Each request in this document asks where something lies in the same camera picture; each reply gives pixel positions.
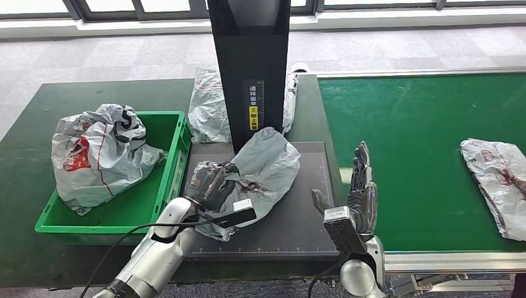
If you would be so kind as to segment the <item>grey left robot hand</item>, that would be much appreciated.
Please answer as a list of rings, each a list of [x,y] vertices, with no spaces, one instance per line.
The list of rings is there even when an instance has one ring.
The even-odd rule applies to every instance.
[[[233,173],[239,169],[230,161],[200,161],[185,185],[184,197],[204,210],[218,212],[235,187],[235,181],[227,180]]]

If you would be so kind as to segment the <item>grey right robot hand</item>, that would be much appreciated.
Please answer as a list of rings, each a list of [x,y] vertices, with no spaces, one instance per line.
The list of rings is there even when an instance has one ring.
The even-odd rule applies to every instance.
[[[373,182],[370,154],[365,141],[354,149],[354,159],[347,196],[350,221],[331,223],[327,230],[330,235],[357,234],[372,237],[377,223],[377,185]]]

